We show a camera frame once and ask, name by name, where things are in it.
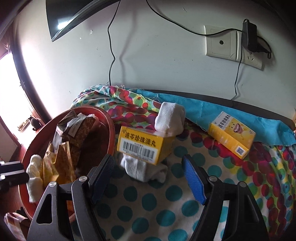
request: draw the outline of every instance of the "polka dot fabric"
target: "polka dot fabric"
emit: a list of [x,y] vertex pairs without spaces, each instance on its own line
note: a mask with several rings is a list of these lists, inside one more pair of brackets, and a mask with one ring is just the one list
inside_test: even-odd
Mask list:
[[[160,104],[117,87],[94,86],[83,91],[71,107],[93,105],[105,109],[115,123],[154,129]],[[185,241],[197,226],[203,206],[194,200],[181,167],[181,158],[190,154],[198,166],[222,181],[245,181],[262,212],[269,235],[276,240],[293,216],[295,200],[295,146],[266,146],[254,143],[241,160],[213,140],[195,124],[186,121],[177,136],[174,150],[163,163],[168,166],[164,184],[141,183],[115,166],[104,196],[94,208],[103,234],[110,240]],[[221,240],[227,219],[228,202],[223,204],[214,240]],[[72,225],[79,239],[77,224]]]

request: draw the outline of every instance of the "blue fabric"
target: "blue fabric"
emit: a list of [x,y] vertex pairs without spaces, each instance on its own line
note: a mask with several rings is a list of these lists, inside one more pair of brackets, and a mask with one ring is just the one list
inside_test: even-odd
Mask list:
[[204,130],[208,130],[209,124],[221,111],[224,111],[255,131],[255,141],[267,145],[283,146],[291,146],[296,143],[293,131],[280,120],[269,120],[240,110],[181,96],[153,93],[139,89],[132,91],[160,103],[172,102],[184,106],[186,118],[198,124]]

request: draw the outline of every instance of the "metal screw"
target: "metal screw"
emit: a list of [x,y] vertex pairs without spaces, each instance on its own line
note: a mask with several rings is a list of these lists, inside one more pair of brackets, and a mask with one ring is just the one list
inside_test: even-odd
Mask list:
[[84,182],[85,180],[87,180],[87,177],[86,177],[86,176],[81,176],[81,177],[79,178],[79,181],[80,181],[80,182]]
[[242,188],[245,188],[247,186],[247,184],[245,182],[240,182],[239,185],[242,187]]
[[56,182],[50,182],[50,183],[49,183],[49,186],[52,188],[52,187],[54,187],[56,184],[57,184]]
[[209,177],[209,180],[210,180],[211,182],[215,182],[215,181],[217,181],[217,177],[215,177],[215,176],[210,176],[210,177]]

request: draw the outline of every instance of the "power adapter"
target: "power adapter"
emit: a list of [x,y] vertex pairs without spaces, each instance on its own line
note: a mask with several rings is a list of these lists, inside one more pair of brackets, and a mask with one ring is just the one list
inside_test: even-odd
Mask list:
[[257,39],[257,26],[245,19],[242,24],[242,45],[250,52],[264,52],[267,53],[267,58],[271,58],[271,52],[264,48]]

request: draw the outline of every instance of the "white wall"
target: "white wall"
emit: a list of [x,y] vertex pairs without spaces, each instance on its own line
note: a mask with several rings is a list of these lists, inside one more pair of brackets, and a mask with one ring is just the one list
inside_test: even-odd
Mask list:
[[4,161],[9,161],[16,148],[17,145],[0,124],[0,157]]
[[[204,25],[242,29],[248,18],[270,44],[263,71],[241,65],[240,102],[292,118],[296,107],[296,45],[283,23],[248,0],[150,0],[167,17],[203,33]],[[113,60],[107,26],[117,4],[96,13],[51,42],[45,0],[33,0],[15,31],[33,84],[52,117],[83,89],[108,82]],[[198,93],[231,99],[238,62],[205,56],[205,37],[154,14],[145,0],[122,0],[110,28],[116,62],[113,85]]]

